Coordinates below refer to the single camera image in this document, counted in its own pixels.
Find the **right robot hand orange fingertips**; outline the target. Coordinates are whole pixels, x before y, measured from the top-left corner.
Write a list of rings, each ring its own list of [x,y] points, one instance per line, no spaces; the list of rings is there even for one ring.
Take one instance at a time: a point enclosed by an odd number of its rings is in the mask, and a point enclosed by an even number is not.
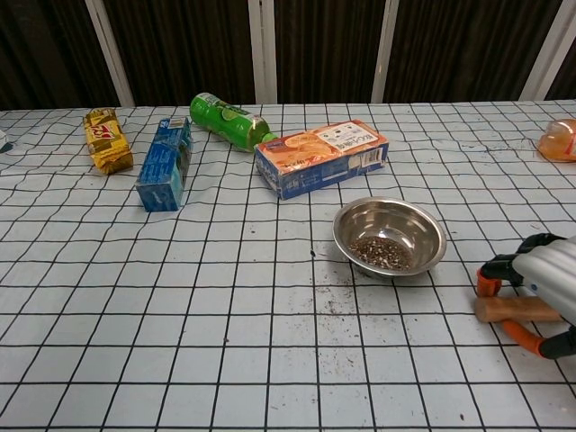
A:
[[[532,235],[514,254],[496,255],[477,271],[476,318],[497,322],[527,351],[546,359],[575,354],[575,238]],[[539,337],[525,321],[566,321],[568,330]]]

